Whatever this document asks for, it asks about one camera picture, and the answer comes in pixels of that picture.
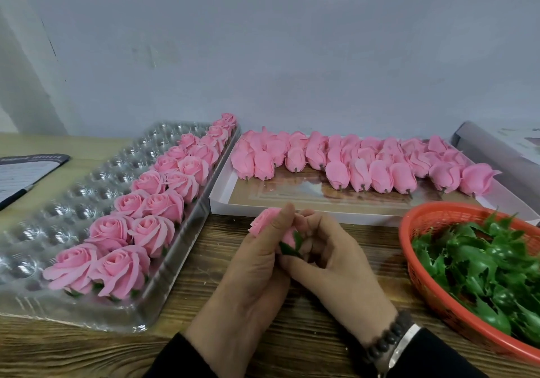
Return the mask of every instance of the hand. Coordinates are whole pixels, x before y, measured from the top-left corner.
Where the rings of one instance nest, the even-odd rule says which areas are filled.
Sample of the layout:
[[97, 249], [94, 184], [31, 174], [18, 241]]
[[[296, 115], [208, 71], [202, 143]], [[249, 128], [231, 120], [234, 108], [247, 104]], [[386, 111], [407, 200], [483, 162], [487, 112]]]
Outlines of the hand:
[[307, 217], [300, 253], [307, 261], [280, 256], [281, 267], [314, 293], [364, 348], [372, 345], [397, 316], [362, 248], [326, 213]]
[[188, 327], [186, 339], [220, 378], [244, 376], [291, 283], [274, 265], [276, 247], [291, 226], [306, 233], [305, 216], [313, 213], [295, 213], [289, 203], [256, 238], [248, 234], [218, 288]]

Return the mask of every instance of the wooden table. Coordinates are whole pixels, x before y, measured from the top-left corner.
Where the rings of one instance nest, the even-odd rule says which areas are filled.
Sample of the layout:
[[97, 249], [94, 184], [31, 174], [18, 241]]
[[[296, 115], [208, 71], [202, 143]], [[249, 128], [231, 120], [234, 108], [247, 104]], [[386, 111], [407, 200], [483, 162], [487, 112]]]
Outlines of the wooden table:
[[[74, 159], [29, 194], [0, 212], [0, 230], [23, 219], [68, 182], [114, 155], [121, 139], [22, 137], [0, 134], [0, 156], [63, 152]], [[165, 343], [184, 331], [210, 297], [247, 232], [250, 218], [211, 216], [154, 326], [142, 334], [90, 331], [54, 322], [0, 317], [1, 377], [139, 377]], [[424, 305], [408, 279], [397, 230], [344, 225], [364, 248], [379, 281], [400, 308], [491, 377], [538, 377], [540, 368], [509, 361], [451, 331]], [[318, 301], [293, 283], [287, 300], [261, 343], [247, 376], [355, 377], [351, 344]]]

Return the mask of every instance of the wood grain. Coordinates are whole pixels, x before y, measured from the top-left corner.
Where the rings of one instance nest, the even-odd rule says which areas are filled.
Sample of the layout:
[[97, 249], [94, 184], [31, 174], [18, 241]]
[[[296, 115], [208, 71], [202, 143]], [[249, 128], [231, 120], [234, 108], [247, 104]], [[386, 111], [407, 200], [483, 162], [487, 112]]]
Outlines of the wood grain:
[[[169, 338], [185, 330], [210, 297], [250, 222], [250, 218], [208, 218], [159, 320], [145, 333], [101, 333], [54, 322], [1, 317], [0, 376], [140, 377]], [[411, 310], [418, 323], [491, 377], [540, 376], [540, 368], [503, 359], [462, 338], [426, 308], [409, 282], [396, 229], [344, 228], [364, 248], [388, 296], [397, 306]], [[247, 376], [368, 376], [353, 365], [353, 347], [354, 342], [317, 299], [293, 283], [278, 317], [262, 337]]]

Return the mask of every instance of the pile of green leaves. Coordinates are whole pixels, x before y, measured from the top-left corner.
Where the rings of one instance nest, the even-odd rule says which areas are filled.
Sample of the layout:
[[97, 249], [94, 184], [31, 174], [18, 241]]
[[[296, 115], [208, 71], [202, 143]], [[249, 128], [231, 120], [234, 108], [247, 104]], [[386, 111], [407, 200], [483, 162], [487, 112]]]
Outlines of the pile of green leaves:
[[420, 263], [452, 297], [505, 334], [540, 348], [540, 258], [514, 217], [455, 224], [413, 240]]

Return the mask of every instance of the red plastic basket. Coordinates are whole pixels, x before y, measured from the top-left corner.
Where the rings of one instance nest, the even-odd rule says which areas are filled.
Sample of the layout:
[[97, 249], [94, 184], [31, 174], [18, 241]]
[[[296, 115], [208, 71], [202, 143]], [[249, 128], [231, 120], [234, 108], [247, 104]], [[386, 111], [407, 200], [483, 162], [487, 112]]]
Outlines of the red plastic basket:
[[[431, 228], [437, 231], [454, 223], [469, 221], [481, 223], [492, 212], [491, 209], [483, 207], [449, 202], [425, 203], [411, 209], [403, 217], [399, 229], [409, 276], [427, 304], [458, 333], [497, 354], [540, 365], [540, 349], [531, 347], [491, 327], [454, 300], [423, 268], [411, 245], [411, 241], [416, 236], [427, 233]], [[497, 213], [497, 219], [506, 216], [508, 215]], [[523, 239], [527, 243], [530, 254], [536, 255], [540, 252], [540, 228], [519, 219], [514, 219], [510, 227], [525, 232]]]

